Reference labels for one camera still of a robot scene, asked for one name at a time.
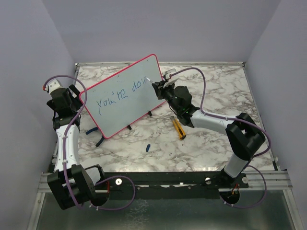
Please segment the white marble table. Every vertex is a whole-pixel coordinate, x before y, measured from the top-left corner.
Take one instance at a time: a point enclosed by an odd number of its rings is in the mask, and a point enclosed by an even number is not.
[[[260,125],[257,111],[252,100],[248,83],[240,66],[193,65],[200,68],[206,76],[206,96],[204,109],[225,115],[248,113]],[[161,72],[175,68],[177,71],[187,66],[161,65]],[[82,66],[78,79],[89,87],[111,74],[124,68],[123,65]],[[186,85],[193,96],[192,103],[199,106],[203,91],[203,80],[195,70],[179,74],[176,85]],[[201,128],[184,126],[187,134],[179,140],[170,117],[173,112],[168,104],[152,111],[153,116],[145,116],[131,125],[132,130],[125,129],[114,137],[100,140],[99,131],[86,135],[93,127],[86,111],[81,118],[79,138],[79,157],[83,167],[94,164],[102,166],[105,172],[182,172],[182,171],[216,171],[221,170],[232,155],[227,136]],[[260,170],[274,170],[269,153],[255,158],[251,165]]]

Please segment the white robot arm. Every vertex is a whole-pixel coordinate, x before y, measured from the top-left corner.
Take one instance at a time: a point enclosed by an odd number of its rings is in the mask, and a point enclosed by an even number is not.
[[[79,163],[80,117],[69,127],[67,136],[64,138],[65,130],[82,105],[78,98],[80,92],[73,85],[70,86],[70,89],[77,97],[74,98],[70,90],[63,88],[58,80],[52,80],[46,87],[46,91],[52,97],[47,105],[54,111],[53,128],[57,133],[59,143],[54,173],[48,176],[47,182],[62,209],[74,206],[64,179],[63,141],[66,141],[65,162],[69,182],[79,204],[95,199],[94,185],[104,179],[104,173],[99,165],[84,169]]]
[[[191,103],[192,95],[186,86],[175,87],[177,77],[172,76],[171,72],[174,70],[166,72],[164,79],[160,82],[150,80],[158,99],[165,99],[168,102],[183,125],[206,128],[228,136],[234,154],[223,168],[222,173],[229,180],[236,179],[264,143],[264,135],[259,129],[247,124],[255,123],[246,113],[238,116],[203,113],[200,108]]]

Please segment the gray wall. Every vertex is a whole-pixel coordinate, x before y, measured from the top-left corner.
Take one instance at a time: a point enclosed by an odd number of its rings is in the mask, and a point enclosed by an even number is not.
[[[247,62],[272,150],[287,168],[307,228],[307,1],[282,0]]]
[[[76,62],[247,61],[280,0],[43,0]]]
[[[42,85],[74,62],[41,0],[1,1],[0,31],[0,229],[24,230],[56,140]]]

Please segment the purple cable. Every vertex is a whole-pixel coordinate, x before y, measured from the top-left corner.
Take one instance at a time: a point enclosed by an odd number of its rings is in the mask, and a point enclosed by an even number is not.
[[[230,207],[240,208],[240,209],[246,209],[246,208],[256,207],[256,206],[260,205],[260,204],[264,201],[264,199],[265,199],[265,197],[266,197],[266,195],[267,195],[267,183],[265,182],[264,176],[263,176],[263,174],[262,174],[258,169],[256,169],[254,166],[249,165],[248,167],[251,167],[251,168],[255,169],[257,172],[259,172],[260,176],[261,176],[262,179],[263,179],[263,183],[264,183],[264,194],[263,194],[262,198],[260,199],[260,201],[258,201],[257,203],[255,203],[255,204],[253,204],[253,205],[250,205],[250,206],[237,206],[237,205],[231,205],[231,204],[227,203],[227,202],[224,201],[224,199],[220,196],[221,200],[223,200],[223,202],[224,202],[225,205],[228,205],[228,206],[230,206]]]
[[[271,138],[270,138],[269,134],[268,134],[265,130],[263,130],[262,128],[260,128],[259,126],[255,125],[255,124],[253,124],[253,123],[251,123],[251,122],[242,120],[242,119],[232,118],[232,117],[226,118],[225,116],[219,116],[219,115],[210,114],[210,113],[205,112],[205,111],[203,110],[203,101],[204,101],[204,99],[205,99],[205,93],[206,93],[206,78],[205,78],[205,75],[203,74],[203,72],[202,72],[199,68],[196,68],[196,67],[188,67],[188,68],[182,69],[182,70],[180,70],[180,71],[178,71],[178,72],[176,72],[176,73],[174,73],[174,74],[171,74],[170,77],[175,76],[175,75],[177,75],[177,74],[179,74],[179,73],[182,73],[182,72],[187,71],[187,70],[190,70],[190,69],[195,69],[195,70],[199,71],[199,72],[201,73],[201,75],[202,75],[202,78],[203,78],[203,93],[202,93],[202,98],[201,98],[201,112],[202,112],[203,114],[205,114],[205,115],[208,115],[208,116],[211,116],[211,117],[214,117],[214,118],[224,119],[224,120],[228,119],[228,120],[231,120],[231,121],[238,121],[238,122],[242,122],[242,123],[248,124],[248,125],[250,125],[250,126],[252,126],[252,127],[254,127],[254,128],[259,129],[259,130],[267,137],[268,143],[269,143],[269,144],[268,144],[268,147],[266,148],[265,151],[263,151],[263,152],[261,152],[261,153],[258,153],[258,154],[256,154],[256,155],[254,155],[252,158],[261,156],[261,155],[263,155],[264,153],[268,152],[268,151],[270,150],[270,148],[271,148],[271,142],[272,142],[272,141],[271,141]]]
[[[74,77],[72,77],[72,76],[69,76],[69,75],[56,75],[56,76],[53,76],[53,77],[49,78],[49,79],[45,82],[45,84],[43,85],[43,90],[46,89],[46,86],[47,86],[47,84],[48,84],[49,81],[51,81],[52,79],[58,78],[58,77],[65,77],[65,78],[71,78],[71,79],[76,80],[76,81],[79,82],[79,83],[81,84],[81,86],[83,87],[83,89],[84,89],[84,94],[85,94],[83,105],[81,106],[81,108],[80,108],[80,110],[78,111],[78,113],[76,114],[76,116],[69,122],[67,128],[65,129],[64,137],[63,137],[63,163],[64,163],[64,164],[63,164],[63,171],[64,171],[64,178],[65,178],[65,182],[66,182],[68,191],[69,191],[69,193],[70,193],[70,195],[71,195],[71,198],[72,198],[72,200],[73,200],[75,206],[76,206],[78,209],[81,209],[81,208],[82,208],[82,205],[79,205],[79,203],[78,203],[78,201],[77,201],[75,195],[73,194],[73,191],[72,191],[72,189],[71,189],[71,185],[70,185],[69,180],[68,180],[67,167],[66,167],[66,162],[65,162],[65,160],[66,160],[66,136],[67,136],[67,133],[68,133],[69,128],[71,127],[71,125],[73,124],[73,122],[77,119],[77,117],[80,115],[81,111],[82,111],[82,110],[84,109],[84,107],[85,107],[85,103],[86,103],[86,101],[87,101],[87,91],[86,91],[85,85],[84,85],[79,79],[76,79],[76,78],[74,78]],[[133,202],[133,200],[134,200],[134,197],[135,197],[135,187],[134,187],[134,183],[133,183],[132,180],[131,180],[130,178],[128,178],[128,177],[125,177],[125,176],[117,176],[117,177],[126,178],[126,179],[128,179],[128,180],[132,183],[132,185],[133,185],[133,190],[134,190],[133,198],[132,198],[132,200],[130,201],[130,203],[129,203],[128,205],[125,205],[125,206],[123,207],[123,208],[125,208],[125,207],[128,207],[128,206]],[[105,181],[107,181],[107,180],[109,180],[109,179],[111,179],[111,178],[112,178],[112,177],[107,178],[107,179],[105,179],[105,180],[103,180],[102,182],[99,182],[99,183],[97,183],[97,184],[101,184],[101,183],[103,183],[103,182],[105,182]]]
[[[126,176],[111,176],[111,177],[109,177],[109,178],[104,179],[103,181],[100,181],[100,182],[96,183],[95,185],[103,184],[104,182],[109,181],[109,180],[111,180],[111,179],[115,179],[115,178],[125,178],[125,179],[127,179],[128,181],[131,182],[132,187],[133,187],[133,196],[132,196],[132,199],[129,201],[129,203],[127,203],[127,204],[126,204],[125,206],[123,206],[123,207],[116,207],[116,208],[97,207],[97,206],[94,206],[94,205],[91,203],[93,207],[98,208],[98,209],[101,209],[101,210],[106,210],[106,211],[119,211],[119,210],[122,210],[122,209],[124,209],[124,208],[126,208],[126,207],[128,207],[129,205],[132,204],[132,202],[133,202],[133,200],[134,200],[134,198],[135,198],[135,186],[134,186],[133,181],[132,181],[129,177],[126,177]]]

